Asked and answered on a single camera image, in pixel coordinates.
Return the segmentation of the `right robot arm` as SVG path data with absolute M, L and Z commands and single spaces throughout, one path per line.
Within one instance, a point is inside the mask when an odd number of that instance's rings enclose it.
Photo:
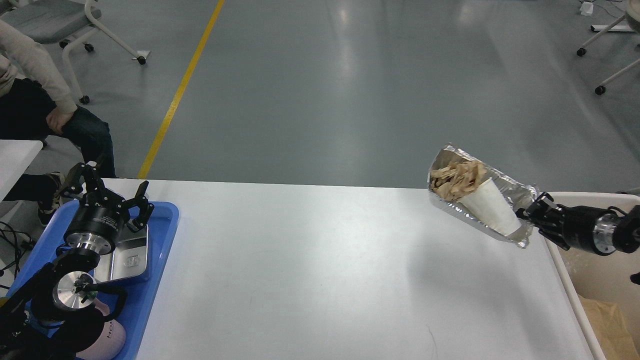
M 617 206 L 567 206 L 543 192 L 528 207 L 519 208 L 515 215 L 531 223 L 540 235 L 564 251 L 578 249 L 609 256 L 614 252 L 631 254 L 638 250 L 639 210 L 638 205 L 629 211 Z

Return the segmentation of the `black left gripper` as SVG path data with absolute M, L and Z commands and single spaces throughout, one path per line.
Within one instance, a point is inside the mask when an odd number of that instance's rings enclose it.
M 112 253 L 125 225 L 132 233 L 147 227 L 155 209 L 146 195 L 148 186 L 149 181 L 143 181 L 133 198 L 119 201 L 115 208 L 103 207 L 106 187 L 98 164 L 78 162 L 60 188 L 62 198 L 77 199 L 81 204 L 63 235 L 64 243 L 69 248 L 89 249 L 100 256 Z M 138 209 L 136 217 L 131 216 L 133 208 Z

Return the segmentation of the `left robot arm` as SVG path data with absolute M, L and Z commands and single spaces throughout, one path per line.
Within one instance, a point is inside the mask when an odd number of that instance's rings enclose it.
M 115 251 L 124 229 L 144 230 L 155 206 L 144 180 L 125 199 L 105 186 L 96 166 L 76 164 L 57 191 L 79 201 L 63 240 L 67 250 L 44 264 L 1 305 L 3 360 L 73 360 L 98 341 L 128 293 L 92 275 Z

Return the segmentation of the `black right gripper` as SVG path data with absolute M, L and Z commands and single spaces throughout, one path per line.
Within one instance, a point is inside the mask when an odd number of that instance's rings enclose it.
M 558 205 L 549 193 L 542 193 L 528 207 L 517 209 L 515 215 L 541 234 L 560 236 L 569 248 L 599 256 L 617 250 L 613 235 L 621 219 L 615 210 Z

